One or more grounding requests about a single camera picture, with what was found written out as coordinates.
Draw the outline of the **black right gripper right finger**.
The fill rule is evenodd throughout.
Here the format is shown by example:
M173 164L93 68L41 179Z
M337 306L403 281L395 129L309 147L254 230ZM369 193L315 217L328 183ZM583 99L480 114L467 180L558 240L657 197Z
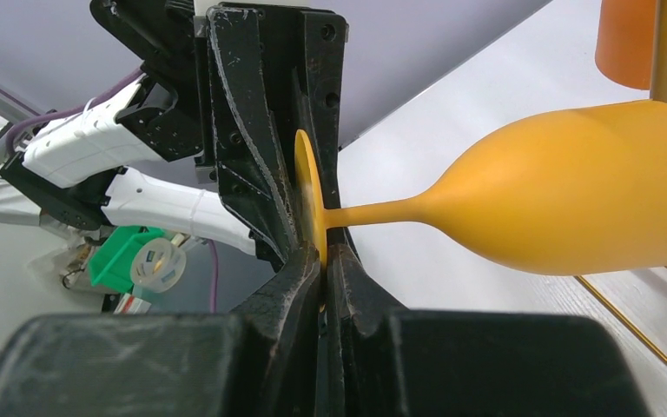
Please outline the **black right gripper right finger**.
M345 244L328 250L333 416L647 416L592 319L405 308Z

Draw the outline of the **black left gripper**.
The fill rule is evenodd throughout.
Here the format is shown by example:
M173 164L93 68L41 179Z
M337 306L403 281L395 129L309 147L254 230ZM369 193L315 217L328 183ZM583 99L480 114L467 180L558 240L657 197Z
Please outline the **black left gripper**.
M302 131L321 206L339 209L344 17L269 1L94 1L89 9L148 78L121 122L168 162L216 163L222 204L250 229L254 255L282 269L300 238L294 212L321 259L337 243L357 251L347 228L314 236L313 197L294 160Z

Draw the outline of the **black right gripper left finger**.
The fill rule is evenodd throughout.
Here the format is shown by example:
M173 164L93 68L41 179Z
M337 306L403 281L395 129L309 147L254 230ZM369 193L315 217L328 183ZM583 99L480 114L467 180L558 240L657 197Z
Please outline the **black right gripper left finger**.
M0 416L312 416L320 258L229 314L48 314L0 354Z

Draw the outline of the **yellow wine glass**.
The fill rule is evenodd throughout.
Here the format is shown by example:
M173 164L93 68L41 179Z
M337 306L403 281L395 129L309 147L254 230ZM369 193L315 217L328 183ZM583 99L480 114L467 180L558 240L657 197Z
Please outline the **yellow wine glass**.
M588 229L588 215L571 215L562 194L578 190L589 166L578 150L561 149L570 130L557 110L493 131L459 156L420 194L350 208L323 208L307 134L298 131L294 159L313 197L313 232L325 241L333 228L419 222L436 228L489 261L537 275L591 275L574 268L572 236Z

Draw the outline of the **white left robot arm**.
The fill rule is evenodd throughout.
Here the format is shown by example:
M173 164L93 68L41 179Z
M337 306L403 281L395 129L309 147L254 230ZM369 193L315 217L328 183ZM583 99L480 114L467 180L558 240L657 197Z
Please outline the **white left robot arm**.
M284 266L315 244L295 177L308 136L336 202L346 19L304 1L93 1L141 59L66 116L0 132L0 176L73 228L148 226Z

